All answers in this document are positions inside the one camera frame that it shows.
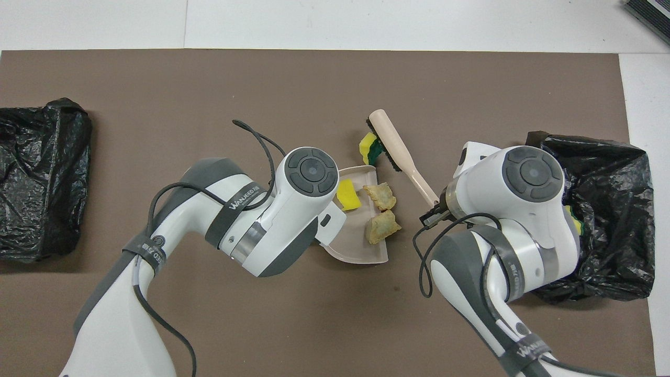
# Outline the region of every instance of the circular gray button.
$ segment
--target circular gray button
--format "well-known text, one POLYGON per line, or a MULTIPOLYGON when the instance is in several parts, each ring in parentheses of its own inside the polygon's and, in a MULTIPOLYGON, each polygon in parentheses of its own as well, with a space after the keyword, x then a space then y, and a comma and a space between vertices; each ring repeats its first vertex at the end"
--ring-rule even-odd
POLYGON ((318 182, 326 175, 324 163, 315 159, 308 158, 300 164, 300 173, 310 182, 318 182))
POLYGON ((521 164, 521 178, 533 186, 542 186, 551 176, 549 166, 542 160, 528 160, 521 164))

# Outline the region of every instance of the black brush bristles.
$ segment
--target black brush bristles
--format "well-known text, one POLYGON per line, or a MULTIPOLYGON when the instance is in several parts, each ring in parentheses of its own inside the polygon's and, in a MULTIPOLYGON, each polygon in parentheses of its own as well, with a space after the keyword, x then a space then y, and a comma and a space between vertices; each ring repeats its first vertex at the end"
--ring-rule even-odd
POLYGON ((389 151, 384 146, 384 143, 382 143, 381 138, 379 137, 379 135, 377 135, 377 131, 375 131, 375 127, 373 126, 373 123, 370 121, 370 118, 365 119, 365 123, 367 123, 368 127, 370 127, 370 130, 373 132, 373 134, 375 136, 377 136, 377 140, 379 141, 379 144, 381 145, 381 149, 386 154, 386 157, 389 158, 389 161, 391 162, 391 165, 393 166, 393 169, 397 172, 402 172, 403 170, 400 169, 400 166, 398 166, 398 164, 396 164, 395 161, 393 161, 393 157, 391 157, 391 154, 389 153, 389 151))

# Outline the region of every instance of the gray velcro strap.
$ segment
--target gray velcro strap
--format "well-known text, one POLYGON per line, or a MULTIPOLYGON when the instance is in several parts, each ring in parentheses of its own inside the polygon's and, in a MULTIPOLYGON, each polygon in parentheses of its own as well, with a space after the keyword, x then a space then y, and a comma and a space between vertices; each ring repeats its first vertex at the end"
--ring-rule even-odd
POLYGON ((242 210, 265 190, 256 182, 250 182, 235 193, 225 206, 221 207, 214 221, 205 233, 205 240, 218 249, 223 236, 232 227, 242 210))
POLYGON ((500 263, 505 269, 507 275, 508 295, 505 301, 514 301, 523 296, 526 287, 526 280, 523 277, 521 262, 514 248, 507 240, 507 237, 497 228, 481 225, 473 227, 473 231, 484 238, 496 250, 500 257, 500 263))
POLYGON ((154 275, 158 274, 161 268, 163 268, 168 258, 163 249, 144 233, 140 233, 131 239, 123 248, 123 251, 141 256, 142 259, 151 265, 154 275))
POLYGON ((509 376, 516 376, 551 348, 537 335, 529 334, 505 350, 498 361, 509 376))

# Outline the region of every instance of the brush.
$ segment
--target brush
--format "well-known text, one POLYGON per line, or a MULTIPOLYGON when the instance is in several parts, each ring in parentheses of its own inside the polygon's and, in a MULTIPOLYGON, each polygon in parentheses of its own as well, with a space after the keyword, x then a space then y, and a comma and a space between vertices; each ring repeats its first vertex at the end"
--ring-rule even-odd
POLYGON ((409 150, 398 135, 393 123, 386 114, 386 111, 379 109, 373 111, 367 119, 368 126, 379 139, 381 149, 389 157, 391 165, 398 172, 404 172, 417 188, 426 203, 433 208, 438 203, 438 196, 435 195, 428 183, 423 179, 412 160, 409 150))

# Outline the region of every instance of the fried food piece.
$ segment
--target fried food piece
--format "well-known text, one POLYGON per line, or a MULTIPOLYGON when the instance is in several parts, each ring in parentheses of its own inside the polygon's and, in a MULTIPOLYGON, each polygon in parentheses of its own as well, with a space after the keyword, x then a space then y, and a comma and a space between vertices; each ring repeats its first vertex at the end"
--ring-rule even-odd
POLYGON ((402 228, 395 222, 393 212, 384 211, 368 221, 365 226, 365 238, 370 245, 375 245, 400 229, 402 228))
POLYGON ((386 182, 377 186, 363 186, 363 190, 368 193, 380 211, 386 211, 395 205, 395 197, 393 196, 391 187, 386 182))

